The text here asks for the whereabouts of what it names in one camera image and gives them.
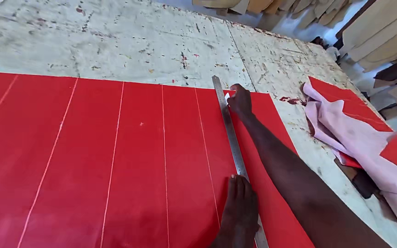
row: pink leather scrap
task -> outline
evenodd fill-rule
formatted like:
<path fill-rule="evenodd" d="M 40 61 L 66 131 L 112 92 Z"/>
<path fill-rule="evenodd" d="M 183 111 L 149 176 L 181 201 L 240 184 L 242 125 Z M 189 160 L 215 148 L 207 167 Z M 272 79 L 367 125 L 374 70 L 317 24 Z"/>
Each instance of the pink leather scrap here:
<path fill-rule="evenodd" d="M 397 132 L 351 90 L 309 80 L 303 91 L 309 96 L 305 112 L 314 137 L 330 145 L 343 164 L 354 158 L 397 216 Z"/>

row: red mark on table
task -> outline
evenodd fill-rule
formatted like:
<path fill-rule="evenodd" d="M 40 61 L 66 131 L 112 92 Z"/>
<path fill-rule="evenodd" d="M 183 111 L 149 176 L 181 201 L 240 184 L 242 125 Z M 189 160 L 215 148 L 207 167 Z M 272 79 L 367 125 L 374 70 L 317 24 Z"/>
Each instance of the red mark on table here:
<path fill-rule="evenodd" d="M 307 105 L 307 102 L 306 102 L 306 101 L 303 101 L 303 100 L 301 100 L 301 99 L 299 99 L 299 98 L 293 98 L 293 99 L 291 99 L 290 97 L 282 97 L 282 98 L 280 98 L 280 101 L 286 101 L 286 102 L 288 102 L 288 103 L 290 103 L 290 104 L 292 104 L 292 105 L 295 105 L 295 104 L 301 104 L 301 105 L 303 105 L 303 106 L 306 106 L 306 105 Z"/>

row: person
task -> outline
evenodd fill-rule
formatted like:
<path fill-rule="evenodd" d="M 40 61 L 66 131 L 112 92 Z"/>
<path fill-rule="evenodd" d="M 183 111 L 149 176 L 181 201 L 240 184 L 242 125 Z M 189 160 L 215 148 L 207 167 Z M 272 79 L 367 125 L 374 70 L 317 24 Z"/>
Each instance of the person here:
<path fill-rule="evenodd" d="M 389 248 L 295 153 L 252 113 L 250 92 L 231 86 L 228 98 L 245 125 L 273 184 L 316 248 Z M 242 176 L 229 178 L 221 228 L 209 248 L 251 248 L 259 226 L 257 195 Z"/>

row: fingers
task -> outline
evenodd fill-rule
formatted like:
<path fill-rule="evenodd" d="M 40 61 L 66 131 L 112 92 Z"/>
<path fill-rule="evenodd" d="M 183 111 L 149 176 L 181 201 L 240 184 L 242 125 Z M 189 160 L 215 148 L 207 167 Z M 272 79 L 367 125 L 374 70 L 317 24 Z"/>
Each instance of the fingers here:
<path fill-rule="evenodd" d="M 233 104 L 235 104 L 235 102 L 234 102 L 235 99 L 233 97 L 229 97 L 227 101 L 228 101 L 229 106 L 234 106 Z"/>
<path fill-rule="evenodd" d="M 244 90 L 243 86 L 241 86 L 239 83 L 233 84 L 233 85 L 230 87 L 230 89 L 231 89 L 231 90 L 236 90 L 236 91 Z"/>
<path fill-rule="evenodd" d="M 249 181 L 245 177 L 241 177 L 244 184 L 244 196 L 245 198 L 251 197 L 252 195 L 252 186 Z"/>
<path fill-rule="evenodd" d="M 231 175 L 231 177 L 228 180 L 228 199 L 235 198 L 235 191 L 236 191 L 236 179 L 235 179 L 235 175 Z"/>
<path fill-rule="evenodd" d="M 243 199 L 244 198 L 244 183 L 241 176 L 236 177 L 237 181 L 237 198 Z"/>

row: paint stain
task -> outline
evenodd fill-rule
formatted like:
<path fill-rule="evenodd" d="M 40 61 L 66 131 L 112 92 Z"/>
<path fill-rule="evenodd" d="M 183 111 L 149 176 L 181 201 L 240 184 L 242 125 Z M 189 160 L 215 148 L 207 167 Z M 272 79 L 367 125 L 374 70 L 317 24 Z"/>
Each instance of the paint stain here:
<path fill-rule="evenodd" d="M 186 60 L 187 60 L 187 58 L 186 58 L 186 56 L 183 54 L 183 52 L 181 53 L 181 56 L 182 56 L 182 61 L 181 61 L 181 63 L 183 64 L 183 69 L 186 69 Z"/>
<path fill-rule="evenodd" d="M 209 48 L 214 49 L 214 46 L 213 46 L 213 45 L 207 44 L 207 43 L 205 43 L 205 44 L 206 44 L 206 46 L 208 46 Z"/>
<path fill-rule="evenodd" d="M 282 97 L 282 98 L 280 98 L 280 101 L 286 101 L 286 102 L 288 102 L 288 103 L 290 103 L 292 105 L 296 105 L 296 104 L 301 104 L 303 106 L 307 105 L 306 101 L 303 101 L 303 100 L 301 100 L 299 98 L 291 99 L 290 97 Z"/>

